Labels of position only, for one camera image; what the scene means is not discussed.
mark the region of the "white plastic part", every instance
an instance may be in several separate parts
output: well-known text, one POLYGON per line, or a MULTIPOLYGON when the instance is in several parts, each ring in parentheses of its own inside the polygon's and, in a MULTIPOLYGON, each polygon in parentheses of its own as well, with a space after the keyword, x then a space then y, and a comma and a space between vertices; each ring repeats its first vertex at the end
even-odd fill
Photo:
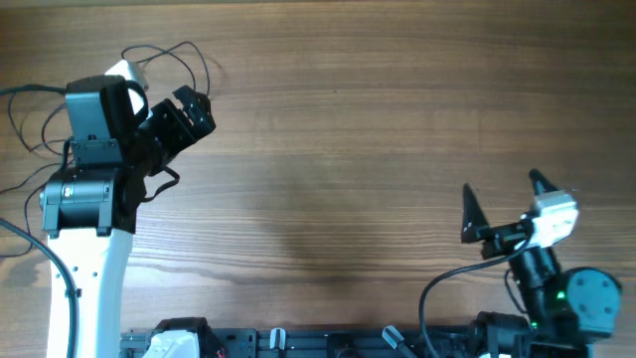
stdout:
MULTIPOLYGON (((132 234, 113 229, 109 237, 98 237, 95 229, 61 230, 49 238, 53 250, 69 268, 81 289, 77 357, 117 357, 123 275, 132 250, 132 234)), ((67 356, 69 302, 64 280, 51 264, 51 319, 48 358, 67 356)))
POLYGON ((197 333, 174 330, 154 335, 143 358, 198 358, 199 355, 197 333))
MULTIPOLYGON (((120 75, 125 79, 130 81, 137 82, 143 90, 148 90, 148 83, 146 79, 143 77, 143 72, 139 65, 135 64, 132 61, 121 60, 115 66, 106 71, 106 75, 120 75)), ((143 107, 143 99, 141 96, 134 90, 129 89, 128 94, 130 95, 130 103, 132 104, 132 110, 135 114, 143 107)))
POLYGON ((382 337, 393 349, 398 349, 398 345, 404 342, 404 337, 392 325, 388 325, 382 330, 382 337))
POLYGON ((285 342, 287 340, 287 332, 280 327, 274 328, 269 333, 269 349, 285 350, 285 342), (279 336, 278 345, 276 345, 276 335, 279 336))
POLYGON ((574 230, 578 209, 574 198, 562 190, 535 197, 534 232, 529 247, 550 247, 567 238, 574 230))

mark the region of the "robotic arm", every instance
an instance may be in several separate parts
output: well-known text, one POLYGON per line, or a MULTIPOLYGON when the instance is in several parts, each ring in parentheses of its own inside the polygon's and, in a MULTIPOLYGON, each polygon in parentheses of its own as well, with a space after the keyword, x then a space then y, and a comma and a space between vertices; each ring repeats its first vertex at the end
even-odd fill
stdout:
MULTIPOLYGON (((215 129, 210 100, 187 86, 152 108, 136 64, 122 61, 124 76, 96 76, 67 85, 66 104, 75 167, 54 173, 40 196, 49 247, 70 269, 77 286, 78 357, 116 357, 121 287, 135 233, 144 178, 162 171, 183 149, 215 129)), ((65 357, 69 337, 67 288, 52 266, 48 357, 65 357)))
POLYGON ((491 356, 587 357, 587 345, 611 336, 621 285, 597 268, 562 271, 552 246, 568 237, 578 217, 571 195, 537 169, 531 210, 517 223, 492 228, 468 185, 464 187, 462 243, 482 242, 483 259, 510 255, 510 268, 527 310, 523 317, 481 312, 473 322, 471 350, 491 356))

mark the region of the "black cable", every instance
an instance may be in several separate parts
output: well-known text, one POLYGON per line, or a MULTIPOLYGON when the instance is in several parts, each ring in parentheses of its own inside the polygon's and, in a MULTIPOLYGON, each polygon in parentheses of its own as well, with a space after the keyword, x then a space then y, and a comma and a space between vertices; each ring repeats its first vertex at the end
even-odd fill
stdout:
POLYGON ((126 60, 126 58, 125 58, 125 54, 126 54, 128 51, 130 51, 130 50, 134 50, 134 49, 140 49, 140 48, 153 49, 153 50, 159 51, 159 54, 156 54, 156 55, 153 55, 153 56, 147 57, 147 58, 142 59, 142 60, 135 61, 135 63, 137 63, 137 64, 149 63, 149 62, 151 62, 152 60, 154 60, 154 59, 156 59, 156 58, 158 58, 158 57, 164 56, 164 55, 172 56, 172 57, 173 57, 173 58, 175 58, 177 61, 179 61, 179 62, 180 62, 183 66, 185 66, 185 67, 186 67, 186 69, 187 69, 187 70, 188 70, 188 72, 190 73, 190 76, 192 76, 193 90, 197 90, 197 82, 196 82, 196 80, 195 80, 195 76, 194 76, 194 74, 193 74, 192 70, 190 69, 190 67, 189 67, 188 65, 186 65, 186 63, 185 63, 183 60, 181 60, 178 56, 176 56, 176 55, 174 55, 174 54, 172 53, 172 51, 174 51, 174 50, 176 50, 177 48, 180 48, 181 46, 184 46, 184 45, 190 45, 190 46, 192 46, 192 47, 195 49, 195 51, 197 52, 197 54, 199 55, 199 58, 201 59, 201 62, 203 63, 203 67, 204 67, 204 69, 205 69, 205 71, 206 71, 206 78, 208 79, 208 89, 207 89, 207 91, 206 91, 206 95, 210 95, 210 86, 211 86, 211 83, 210 83, 210 71, 209 71, 209 69, 208 69, 208 64, 206 63, 206 59, 204 58, 203 54, 201 53, 201 51, 199 50, 199 48, 197 47, 197 45, 195 45, 195 44, 194 44, 193 42, 191 42, 191 41, 184 41, 184 42, 179 43, 179 44, 177 44, 177 45, 175 45, 175 46, 173 46, 173 47, 171 47, 170 49, 167 49, 167 50, 163 50, 163 49, 161 49, 161 48, 159 48, 159 47, 156 47, 156 46, 154 46, 154 45, 134 45, 134 46, 129 46, 129 47, 127 47, 127 48, 123 49, 123 51, 121 51, 121 59, 126 60))
POLYGON ((162 48, 158 48, 154 45, 134 45, 134 46, 129 46, 125 49, 123 49, 123 51, 121 52, 121 58, 123 60, 126 60, 126 58, 124 57, 124 54, 130 50, 133 49, 140 49, 140 48, 148 48, 148 49, 154 49, 157 51, 160 51, 162 53, 165 53, 165 55, 168 56, 172 56, 175 60, 179 61, 181 63, 181 65, 183 65, 186 70, 188 70, 188 72, 190 73, 190 77, 192 77, 192 87, 193 90, 197 90, 197 80, 195 79, 195 74, 192 72, 192 69, 190 69, 190 66, 188 66, 188 64, 186 64, 183 60, 181 60, 181 58, 179 58, 177 55, 171 53, 171 52, 167 52, 166 50, 162 49, 162 48))
POLYGON ((25 233, 22 229, 9 223, 4 218, 0 218, 0 225, 28 241, 32 246, 35 246, 47 258, 49 258, 53 265, 55 265, 60 271, 60 275, 67 286, 67 298, 69 299, 69 345, 67 347, 67 357, 75 357, 76 343, 78 340, 78 291, 76 289, 76 283, 73 280, 73 276, 69 272, 69 268, 64 265, 62 260, 51 249, 47 248, 30 234, 25 233))
POLYGON ((33 249, 33 244, 29 244, 29 247, 25 251, 23 251, 22 253, 0 255, 0 259, 15 259, 15 258, 19 258, 19 257, 22 257, 22 256, 30 253, 32 249, 33 249))
POLYGON ((20 142, 22 143, 22 145, 25 148, 27 148, 27 150, 31 150, 27 142, 24 140, 24 137, 22 136, 22 130, 18 130, 18 127, 16 126, 16 122, 13 120, 13 115, 11 115, 11 104, 13 103, 13 99, 15 99, 16 95, 17 93, 12 93, 11 98, 9 98, 9 103, 7 103, 7 116, 9 117, 11 126, 13 127, 13 130, 16 132, 16 135, 20 139, 20 142))
POLYGON ((141 199, 142 203, 148 203, 153 201, 157 197, 157 195, 161 194, 161 192, 163 192, 164 190, 172 188, 173 186, 179 184, 179 179, 181 179, 181 176, 179 176, 179 174, 176 171, 168 168, 167 166, 162 167, 162 169, 163 169, 162 171, 168 173, 173 179, 167 183, 162 184, 159 188, 157 188, 153 196, 149 198, 141 199))
POLYGON ((475 265, 471 265, 471 266, 467 266, 467 267, 463 267, 463 268, 455 268, 452 269, 448 272, 445 272, 441 275, 439 275, 438 277, 436 277, 434 280, 432 280, 431 282, 429 282, 426 287, 424 288, 424 290, 421 293, 421 296, 419 297, 419 325, 421 328, 421 334, 424 337, 424 341, 426 341, 426 347, 428 347, 428 351, 430 352, 430 355, 433 358, 439 358, 439 355, 437 354, 437 351, 435 351, 435 348, 433 347, 432 342, 430 341, 430 337, 428 337, 428 332, 426 331, 426 321, 425 321, 425 317, 424 317, 424 302, 426 300, 426 296, 428 295, 428 292, 436 285, 438 284, 440 281, 442 281, 443 279, 449 278, 449 277, 453 277, 456 274, 459 273, 464 273, 464 272, 470 272, 476 269, 486 269, 486 268, 490 268, 499 264, 503 264, 503 263, 507 263, 508 261, 510 261, 511 259, 515 258, 516 256, 520 255, 530 244, 530 238, 527 238, 524 243, 519 247, 518 250, 515 250, 513 253, 511 253, 510 255, 506 256, 506 257, 502 257, 499 259, 495 259, 495 260, 490 260, 488 262, 485 263, 480 263, 480 264, 475 264, 475 265))
POLYGON ((67 93, 67 89, 63 89, 63 88, 30 84, 30 85, 19 86, 16 88, 0 89, 0 95, 5 95, 9 93, 18 93, 22 91, 51 91, 51 92, 55 92, 59 94, 67 93))
POLYGON ((60 169, 58 169, 58 171, 63 171, 67 168, 67 165, 69 164, 69 149, 71 149, 71 141, 73 140, 72 137, 69 137, 69 139, 64 141, 64 147, 62 148, 62 163, 60 163, 60 169))
POLYGON ((42 124, 42 131, 41 131, 41 133, 40 133, 40 137, 42 138, 42 144, 43 144, 43 145, 44 145, 47 149, 49 149, 49 151, 50 151, 50 152, 52 152, 52 153, 54 153, 54 154, 57 154, 57 155, 62 155, 62 153, 60 153, 60 152, 59 152, 59 151, 57 151, 57 150, 52 149, 52 148, 48 145, 47 139, 45 138, 45 135, 44 135, 44 134, 45 134, 45 131, 47 130, 47 125, 49 125, 49 122, 51 121, 51 119, 53 119, 53 117, 54 117, 56 114, 58 114, 58 113, 59 113, 62 109, 64 109, 66 106, 67 106, 67 104, 66 104, 66 103, 62 103, 62 104, 58 105, 58 107, 57 107, 57 108, 55 108, 55 109, 51 112, 51 114, 49 114, 49 116, 47 117, 47 120, 45 120, 45 121, 44 121, 44 124, 42 124))
POLYGON ((25 223, 25 226, 27 227, 27 233, 29 234, 31 234, 31 226, 29 225, 29 202, 31 201, 31 198, 34 195, 36 195, 38 191, 42 190, 45 186, 47 186, 47 183, 44 183, 40 185, 39 187, 33 189, 31 194, 29 194, 29 196, 27 197, 27 200, 24 201, 24 223, 25 223))
POLYGON ((508 268, 506 270, 506 273, 504 273, 504 285, 506 286, 506 290, 508 291, 508 295, 510 296, 510 299, 513 301, 513 304, 515 304, 515 307, 517 308, 519 313, 526 314, 526 313, 528 313, 528 311, 526 311, 524 308, 522 308, 522 306, 519 303, 519 301, 517 300, 517 298, 513 295, 513 291, 510 288, 510 284, 508 283, 508 276, 510 275, 510 272, 512 272, 512 269, 508 268))
POLYGON ((49 140, 49 141, 45 141, 42 143, 38 143, 36 145, 33 146, 33 148, 31 148, 31 150, 29 150, 29 152, 34 152, 36 149, 39 149, 43 146, 47 146, 49 144, 53 144, 53 143, 64 143, 66 140, 65 139, 53 139, 53 140, 49 140))
POLYGON ((41 166, 40 168, 38 168, 38 170, 36 170, 36 171, 34 171, 33 173, 31 173, 31 175, 29 175, 29 176, 27 177, 27 179, 25 179, 22 183, 20 183, 20 184, 18 184, 18 185, 16 185, 16 186, 12 186, 12 187, 9 187, 9 188, 6 188, 6 189, 2 189, 2 190, 0 190, 0 195, 5 194, 5 193, 8 193, 8 192, 10 192, 10 191, 12 191, 12 190, 17 190, 17 189, 22 188, 25 184, 27 184, 27 182, 28 182, 29 180, 31 180, 34 176, 36 176, 36 175, 37 175, 38 173, 40 173, 41 171, 43 171, 43 170, 45 170, 45 169, 47 169, 47 168, 50 168, 50 167, 52 167, 52 166, 58 166, 58 165, 60 165, 60 163, 51 163, 51 164, 47 164, 47 165, 43 165, 43 166, 41 166))

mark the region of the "wood grain surface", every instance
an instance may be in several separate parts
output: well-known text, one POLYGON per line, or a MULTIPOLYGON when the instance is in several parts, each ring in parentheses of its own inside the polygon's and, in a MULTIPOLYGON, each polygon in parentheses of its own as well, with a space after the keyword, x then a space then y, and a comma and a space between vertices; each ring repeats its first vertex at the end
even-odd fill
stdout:
MULTIPOLYGON (((332 0, 312 0, 313 2, 332 0)), ((59 7, 59 6, 125 6, 125 5, 161 5, 161 4, 237 4, 237 3, 271 3, 302 2, 302 0, 1 0, 0 9, 27 7, 59 7)))
MULTIPOLYGON (((624 284, 615 337, 596 351, 632 356, 634 14, 586 1, 3 10, 0 88, 102 74, 134 44, 191 40, 206 55, 218 129, 173 162, 181 184, 139 209, 122 330, 193 315, 217 327, 415 326, 425 284, 480 261, 479 246, 459 243, 463 183, 504 224, 531 203, 538 167, 580 202, 556 249, 563 266, 624 284)), ((204 88, 195 54, 179 54, 204 88)), ((151 103, 190 80, 170 58, 145 72, 151 103)), ((61 101, 16 98, 29 143, 61 101)), ((54 118, 48 138, 69 134, 66 114, 54 118)), ((58 160, 29 154, 4 114, 0 138, 0 187, 58 160)), ((2 196, 0 215, 24 225, 25 197, 48 175, 2 196)), ((43 239, 37 200, 29 208, 43 239)), ((0 232, 3 252, 22 248, 0 232)), ((436 287, 429 321, 513 312, 504 270, 436 287)), ((39 253, 0 261, 0 356, 45 355, 49 274, 39 253)))

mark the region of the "wooden table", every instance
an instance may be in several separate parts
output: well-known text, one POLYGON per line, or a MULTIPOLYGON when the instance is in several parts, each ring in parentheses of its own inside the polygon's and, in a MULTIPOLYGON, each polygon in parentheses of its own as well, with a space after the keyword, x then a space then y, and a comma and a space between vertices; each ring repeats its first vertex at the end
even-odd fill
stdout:
MULTIPOLYGON (((4 10, 0 87, 102 74, 125 46, 194 41, 212 67, 218 129, 173 162, 181 184, 139 209, 121 328, 206 316, 217 327, 415 326, 425 284, 480 261, 459 243, 461 187, 493 224, 532 200, 538 167, 580 203, 565 268, 624 284, 613 339, 636 349, 636 26, 627 5, 427 1, 4 10)), ((141 58, 143 51, 131 53, 141 58)), ((179 51, 204 88, 202 66, 179 51)), ((145 69, 151 103, 188 84, 165 58, 145 69)), ((2 98, 4 107, 8 96, 2 98)), ((62 99, 14 103, 36 144, 62 99)), ((48 137, 70 134, 66 115, 48 137)), ((57 158, 29 154, 0 120, 0 187, 57 158)), ((23 225, 25 197, 0 215, 23 225)), ((149 180, 153 191, 165 177, 149 180)), ((30 205, 34 233, 41 212, 30 205)), ((3 252, 24 243, 0 233, 3 252)), ((436 287, 429 322, 513 312, 505 267, 436 287)), ((44 356, 50 264, 0 261, 0 355, 44 356)))

